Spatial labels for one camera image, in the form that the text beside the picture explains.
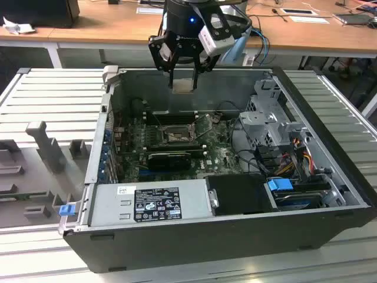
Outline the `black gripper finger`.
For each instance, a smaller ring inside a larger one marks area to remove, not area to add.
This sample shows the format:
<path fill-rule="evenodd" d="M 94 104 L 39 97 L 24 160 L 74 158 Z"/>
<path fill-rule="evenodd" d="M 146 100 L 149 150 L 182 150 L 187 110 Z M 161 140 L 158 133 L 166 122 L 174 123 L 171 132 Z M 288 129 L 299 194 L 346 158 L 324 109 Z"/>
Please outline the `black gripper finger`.
<path fill-rule="evenodd" d="M 170 51 L 166 44 L 166 37 L 164 35 L 160 36 L 151 36 L 148 40 L 148 47 L 153 58 L 154 64 L 156 69 L 160 71 L 164 71 L 169 75 L 168 87 L 170 89 L 173 88 L 173 79 L 174 79 L 174 67 L 175 63 L 168 57 L 166 61 L 163 56 L 161 55 L 161 50 L 163 47 L 166 46 L 167 49 Z"/>
<path fill-rule="evenodd" d="M 216 63 L 218 62 L 220 55 L 215 55 L 214 57 L 207 57 L 203 62 L 200 61 L 200 56 L 195 55 L 194 60 L 194 71 L 192 78 L 192 88 L 195 90 L 197 88 L 198 77 L 200 74 L 205 72 L 211 72 Z"/>

